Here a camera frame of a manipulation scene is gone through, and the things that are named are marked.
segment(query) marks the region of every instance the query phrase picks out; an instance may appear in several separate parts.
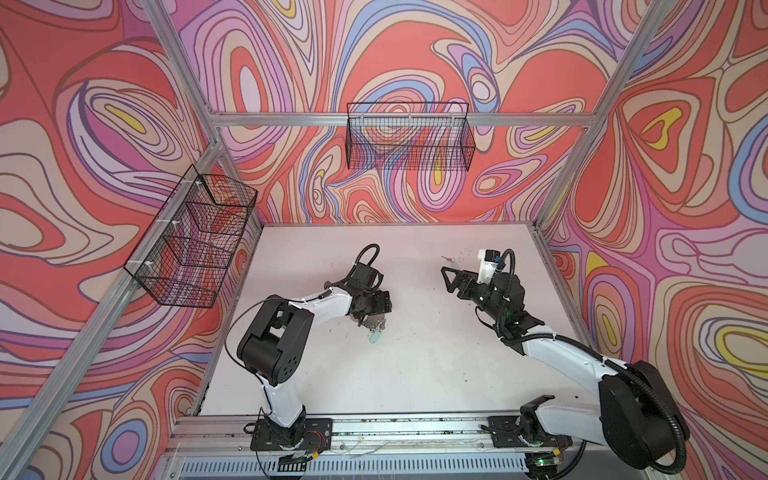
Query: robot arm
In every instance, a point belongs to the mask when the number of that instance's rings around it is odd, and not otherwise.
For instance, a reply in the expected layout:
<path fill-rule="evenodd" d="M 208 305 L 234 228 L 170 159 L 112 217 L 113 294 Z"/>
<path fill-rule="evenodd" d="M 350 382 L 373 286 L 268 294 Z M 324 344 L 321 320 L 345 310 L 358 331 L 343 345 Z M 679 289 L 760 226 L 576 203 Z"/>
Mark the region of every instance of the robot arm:
<path fill-rule="evenodd" d="M 370 249 L 375 249 L 371 260 L 361 262 Z M 270 296 L 237 346 L 237 358 L 264 387 L 270 405 L 267 428 L 279 445 L 295 447 L 303 437 L 306 409 L 291 377 L 301 362 L 312 324 L 350 315 L 358 326 L 372 332 L 384 329 L 384 315 L 392 311 L 392 303 L 389 292 L 379 290 L 384 276 L 371 266 L 378 255 L 379 246 L 368 245 L 343 279 L 326 282 L 316 295 L 297 300 Z M 273 329 L 282 330 L 282 335 L 275 335 Z"/>
<path fill-rule="evenodd" d="M 509 258 L 508 272 L 504 272 Z M 515 275 L 515 254 L 480 250 L 479 273 L 443 267 L 445 287 L 473 301 L 491 317 L 496 336 L 521 355 L 538 359 L 591 392 L 598 403 L 559 402 L 540 396 L 520 409 L 520 438 L 531 444 L 569 435 L 609 446 L 635 468 L 678 473 L 685 465 L 685 419 L 659 372 L 640 361 L 628 364 L 602 356 L 557 334 L 525 311 L 525 289 Z M 675 450 L 670 467 L 656 460 Z"/>

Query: blue swirl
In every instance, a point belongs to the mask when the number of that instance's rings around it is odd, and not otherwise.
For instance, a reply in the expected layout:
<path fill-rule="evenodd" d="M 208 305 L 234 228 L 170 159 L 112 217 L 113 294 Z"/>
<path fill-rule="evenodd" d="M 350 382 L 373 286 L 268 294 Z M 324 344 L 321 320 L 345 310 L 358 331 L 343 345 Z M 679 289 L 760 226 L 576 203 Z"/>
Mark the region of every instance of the blue swirl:
<path fill-rule="evenodd" d="M 113 455 L 115 442 L 124 433 L 132 432 L 139 438 L 139 444 L 136 452 L 125 463 L 120 463 Z M 136 466 L 147 449 L 147 424 L 139 419 L 128 420 L 119 425 L 104 442 L 104 448 L 101 449 L 101 465 L 104 470 L 110 473 L 124 473 Z"/>
<path fill-rule="evenodd" d="M 733 201 L 733 205 L 736 206 L 736 209 L 742 215 L 756 222 L 768 225 L 768 211 L 761 210 L 752 205 L 741 187 L 742 179 L 746 178 L 748 180 L 750 175 L 759 174 L 753 172 L 753 167 L 757 161 L 760 161 L 757 155 L 766 141 L 768 141 L 768 115 L 761 118 L 752 127 L 752 130 L 746 134 L 741 145 L 739 145 L 739 150 L 736 152 L 733 166 L 730 168 L 730 174 L 728 175 L 728 194 L 731 201 Z"/>
<path fill-rule="evenodd" d="M 342 84 L 344 71 L 352 57 L 355 47 L 361 42 L 365 33 L 375 24 L 390 15 L 400 12 L 425 12 L 443 17 L 459 26 L 474 43 L 479 46 L 485 63 L 490 64 L 493 48 L 482 27 L 447 8 L 434 5 L 426 0 L 374 0 L 360 10 L 349 29 L 347 42 L 341 52 L 341 62 L 336 73 L 336 83 L 333 85 L 333 101 L 331 108 L 336 108 L 339 100 L 339 89 Z"/>

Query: black bracket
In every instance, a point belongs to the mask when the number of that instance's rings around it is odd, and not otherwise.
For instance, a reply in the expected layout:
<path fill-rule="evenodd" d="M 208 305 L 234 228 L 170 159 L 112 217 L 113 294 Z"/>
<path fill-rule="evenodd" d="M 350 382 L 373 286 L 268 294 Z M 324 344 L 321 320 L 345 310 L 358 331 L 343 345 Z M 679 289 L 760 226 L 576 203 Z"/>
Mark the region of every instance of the black bracket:
<path fill-rule="evenodd" d="M 500 415 L 488 417 L 488 430 L 491 434 L 494 448 L 508 449 L 512 447 L 529 447 L 527 443 L 520 439 L 520 426 L 518 424 L 519 415 Z M 566 435 L 551 436 L 544 440 L 542 447 L 559 447 L 573 445 L 571 437 Z"/>
<path fill-rule="evenodd" d="M 253 428 L 250 449 L 254 452 L 287 452 L 286 448 L 293 447 L 295 443 L 289 445 L 294 440 L 286 437 L 286 430 L 269 418 L 259 419 Z M 313 452 L 330 449 L 331 435 L 333 435 L 332 419 L 305 419 L 302 428 L 291 432 L 295 442 L 300 442 L 295 450 L 306 450 L 310 455 Z"/>

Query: black wire mesh basket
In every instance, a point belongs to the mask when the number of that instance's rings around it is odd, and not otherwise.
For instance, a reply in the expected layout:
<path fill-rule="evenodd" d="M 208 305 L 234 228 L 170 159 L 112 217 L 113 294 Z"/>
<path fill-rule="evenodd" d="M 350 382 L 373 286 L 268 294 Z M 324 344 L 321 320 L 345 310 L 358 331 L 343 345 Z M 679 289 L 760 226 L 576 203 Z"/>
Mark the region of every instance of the black wire mesh basket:
<path fill-rule="evenodd" d="M 469 170 L 475 138 L 469 104 L 351 102 L 346 166 L 351 170 Z"/>
<path fill-rule="evenodd" d="M 256 199 L 237 180 L 198 174 L 141 265 L 126 270 L 160 305 L 213 307 Z"/>

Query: psychedelic patterned wall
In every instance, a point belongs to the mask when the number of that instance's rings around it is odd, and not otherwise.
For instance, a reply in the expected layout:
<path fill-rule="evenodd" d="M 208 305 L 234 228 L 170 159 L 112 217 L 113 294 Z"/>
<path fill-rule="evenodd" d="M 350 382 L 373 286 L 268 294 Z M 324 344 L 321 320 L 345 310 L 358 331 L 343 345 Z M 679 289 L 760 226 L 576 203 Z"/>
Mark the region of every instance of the psychedelic patterned wall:
<path fill-rule="evenodd" d="M 681 0 L 546 236 L 601 350 L 648 359 L 685 478 L 768 478 L 768 3 Z"/>
<path fill-rule="evenodd" d="M 143 480 L 152 473 L 176 419 L 192 409 L 255 239 L 248 227 L 213 309 L 158 306 L 147 295 L 131 303 L 25 480 Z"/>
<path fill-rule="evenodd" d="M 589 112 L 644 1 L 185 2 L 169 9 L 215 111 L 346 111 L 449 101 Z M 477 127 L 468 173 L 354 172 L 344 128 L 231 127 L 265 223 L 530 221 L 578 135 Z"/>
<path fill-rule="evenodd" d="M 215 111 L 346 111 L 463 98 L 592 111 L 645 1 L 168 2 Z"/>
<path fill-rule="evenodd" d="M 223 131 L 264 223 L 529 221 L 578 136 L 569 127 L 477 127 L 467 171 L 346 167 L 345 128 Z"/>
<path fill-rule="evenodd" d="M 0 441 L 207 143 L 141 8 L 80 3 L 0 2 Z M 88 445 L 73 450 L 78 438 L 58 430 L 60 442 L 39 455 L 90 461 L 111 425 L 97 401 L 107 391 L 141 397 L 148 415 L 171 415 L 183 403 L 178 392 L 199 383 L 206 335 L 222 311 L 199 320 L 193 310 L 136 299 L 76 397 L 78 418 L 91 412 L 101 430 L 78 420 Z M 175 330 L 164 334 L 169 325 Z M 159 367 L 171 356 L 189 372 Z M 142 378 L 155 366 L 161 379 Z M 163 423 L 145 423 L 156 445 Z M 62 468 L 62 478 L 85 475 Z"/>

